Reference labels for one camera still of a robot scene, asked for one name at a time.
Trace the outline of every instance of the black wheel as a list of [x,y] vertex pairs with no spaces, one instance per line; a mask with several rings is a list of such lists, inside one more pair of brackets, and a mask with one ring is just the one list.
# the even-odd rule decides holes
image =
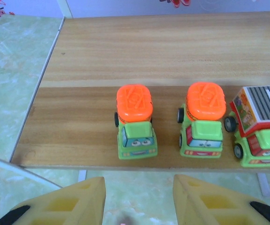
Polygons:
[[179,140],[178,140],[178,144],[180,146],[180,148],[182,147],[182,134],[180,134]]
[[114,114],[114,121],[115,121],[115,126],[118,127],[119,126],[119,119],[118,119],[118,113],[115,112]]
[[243,158],[243,148],[240,144],[234,145],[234,155],[236,158],[241,159]]
[[233,116],[224,118],[224,128],[227,132],[234,132],[237,128],[237,121]]
[[182,123],[183,122],[183,117],[185,115],[184,108],[179,108],[177,110],[177,122]]

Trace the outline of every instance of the orange lid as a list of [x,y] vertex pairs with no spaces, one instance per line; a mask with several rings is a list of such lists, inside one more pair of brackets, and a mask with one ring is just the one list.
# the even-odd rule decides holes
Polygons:
[[187,114],[195,120],[219,120],[226,111],[222,88],[211,82],[197,82],[189,87]]
[[149,120],[153,113],[149,89],[141,84],[121,87],[117,92],[117,112],[119,117],[126,122]]

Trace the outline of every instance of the green toy truck cab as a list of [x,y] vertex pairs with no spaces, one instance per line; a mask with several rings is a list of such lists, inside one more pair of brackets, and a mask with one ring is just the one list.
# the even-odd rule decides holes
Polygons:
[[151,123],[153,104],[148,88],[140,84],[121,87],[117,92],[117,111],[119,159],[157,156],[157,138]]
[[270,166],[270,85],[243,87],[224,119],[234,132],[234,155],[243,167]]
[[186,104],[177,112],[182,123],[179,137],[181,156],[219,158],[223,150],[222,123],[226,103],[220,86],[198,82],[190,86]]

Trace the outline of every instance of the wooden shelf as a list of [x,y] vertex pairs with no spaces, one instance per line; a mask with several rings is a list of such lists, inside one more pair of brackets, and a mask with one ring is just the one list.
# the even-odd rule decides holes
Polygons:
[[[181,157],[177,108],[189,85],[270,84],[270,12],[65,20],[12,162],[27,167],[270,172],[244,169],[224,133],[220,159]],[[116,91],[147,85],[157,157],[122,161],[114,126]]]

